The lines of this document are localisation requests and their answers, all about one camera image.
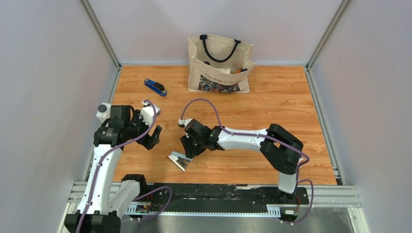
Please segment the light blue white stapler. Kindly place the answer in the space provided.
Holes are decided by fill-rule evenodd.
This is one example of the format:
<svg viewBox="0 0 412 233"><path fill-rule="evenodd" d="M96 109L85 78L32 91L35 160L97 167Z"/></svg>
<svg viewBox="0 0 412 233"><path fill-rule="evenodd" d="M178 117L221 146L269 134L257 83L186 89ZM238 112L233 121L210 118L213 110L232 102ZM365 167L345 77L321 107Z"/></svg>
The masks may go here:
<svg viewBox="0 0 412 233"><path fill-rule="evenodd" d="M182 171L186 172L188 165L192 159L187 158L184 154L172 151L168 158Z"/></svg>

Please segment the blue black stapler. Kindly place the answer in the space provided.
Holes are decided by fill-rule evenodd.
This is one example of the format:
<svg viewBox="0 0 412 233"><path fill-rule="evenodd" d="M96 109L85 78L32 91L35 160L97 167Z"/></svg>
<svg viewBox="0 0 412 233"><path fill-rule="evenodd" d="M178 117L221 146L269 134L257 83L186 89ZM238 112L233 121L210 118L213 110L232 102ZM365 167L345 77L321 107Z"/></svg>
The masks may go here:
<svg viewBox="0 0 412 233"><path fill-rule="evenodd" d="M158 95L165 97L167 95L167 91L164 87L164 85L155 82L153 80L150 79L145 79L144 80L144 85L146 87L148 87L149 89L151 89L152 91L156 92Z"/></svg>

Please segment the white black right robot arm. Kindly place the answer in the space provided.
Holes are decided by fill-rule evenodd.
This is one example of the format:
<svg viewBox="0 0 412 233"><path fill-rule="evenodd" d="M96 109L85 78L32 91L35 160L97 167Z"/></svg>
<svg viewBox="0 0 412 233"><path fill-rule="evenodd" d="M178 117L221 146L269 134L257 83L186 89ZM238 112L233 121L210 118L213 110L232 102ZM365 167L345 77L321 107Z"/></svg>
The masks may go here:
<svg viewBox="0 0 412 233"><path fill-rule="evenodd" d="M283 203L296 198L298 164L304 144L278 124L267 129L248 131L215 126L209 128L195 119L180 119L179 127L185 135L180 138L187 158L194 158L205 150L259 151L278 171L277 197Z"/></svg>

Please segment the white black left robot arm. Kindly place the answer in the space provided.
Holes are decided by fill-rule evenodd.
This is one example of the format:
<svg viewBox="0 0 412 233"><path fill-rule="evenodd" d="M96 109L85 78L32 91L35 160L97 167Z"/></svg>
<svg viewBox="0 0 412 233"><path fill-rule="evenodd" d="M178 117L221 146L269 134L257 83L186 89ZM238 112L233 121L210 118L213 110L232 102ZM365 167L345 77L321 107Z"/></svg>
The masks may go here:
<svg viewBox="0 0 412 233"><path fill-rule="evenodd" d="M86 189L64 226L70 233L118 233L121 218L133 199L148 197L144 175L127 174L111 195L112 181L125 145L136 142L147 150L159 143L162 128L155 125L161 111L149 100L136 110L131 105L102 103L96 117L101 125L93 137L93 157Z"/></svg>

